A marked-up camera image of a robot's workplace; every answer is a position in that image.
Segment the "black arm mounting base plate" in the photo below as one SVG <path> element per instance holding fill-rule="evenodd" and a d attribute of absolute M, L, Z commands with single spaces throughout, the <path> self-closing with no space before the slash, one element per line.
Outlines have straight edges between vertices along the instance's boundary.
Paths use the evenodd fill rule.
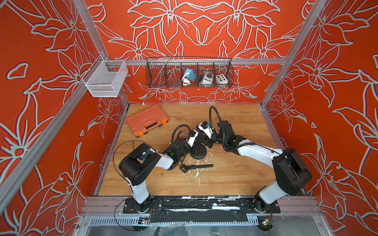
<path fill-rule="evenodd" d="M 132 197 L 126 200 L 124 214 L 148 214 L 152 223 L 250 223 L 254 216 L 280 213 L 278 202 L 258 211 L 253 197 L 240 196 L 152 196 L 138 204 Z"/>

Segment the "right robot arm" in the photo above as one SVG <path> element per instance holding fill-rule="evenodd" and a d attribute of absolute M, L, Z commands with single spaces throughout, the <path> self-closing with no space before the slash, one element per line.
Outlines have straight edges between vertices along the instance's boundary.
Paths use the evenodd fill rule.
<path fill-rule="evenodd" d="M 313 175 L 298 152 L 292 148 L 266 147 L 236 135 L 232 125 L 222 120 L 216 107 L 209 108 L 209 124 L 203 128 L 211 143 L 218 143 L 226 152 L 252 158 L 272 168 L 275 180 L 254 195 L 256 211 L 266 212 L 278 199 L 285 196 L 299 196 Z"/>

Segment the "black round stand base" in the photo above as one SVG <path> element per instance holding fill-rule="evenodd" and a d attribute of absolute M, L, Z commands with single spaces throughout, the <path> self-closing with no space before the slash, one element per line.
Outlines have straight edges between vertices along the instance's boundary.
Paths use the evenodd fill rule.
<path fill-rule="evenodd" d="M 207 149 L 203 144 L 199 144 L 192 148 L 190 155 L 196 160 L 201 160 L 207 155 Z"/>

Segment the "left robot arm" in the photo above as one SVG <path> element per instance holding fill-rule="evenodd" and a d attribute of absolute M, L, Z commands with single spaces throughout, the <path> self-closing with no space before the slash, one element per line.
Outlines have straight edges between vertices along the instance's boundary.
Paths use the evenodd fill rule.
<path fill-rule="evenodd" d="M 183 163 L 187 154 L 194 149 L 198 131 L 189 129 L 188 137 L 175 136 L 176 132 L 187 125 L 178 126 L 171 137 L 171 143 L 162 152 L 152 148 L 148 143 L 142 142 L 136 149 L 123 158 L 116 171 L 122 175 L 131 188 L 131 203 L 138 212 L 145 212 L 150 207 L 150 194 L 146 179 L 154 168 L 173 170 Z"/>

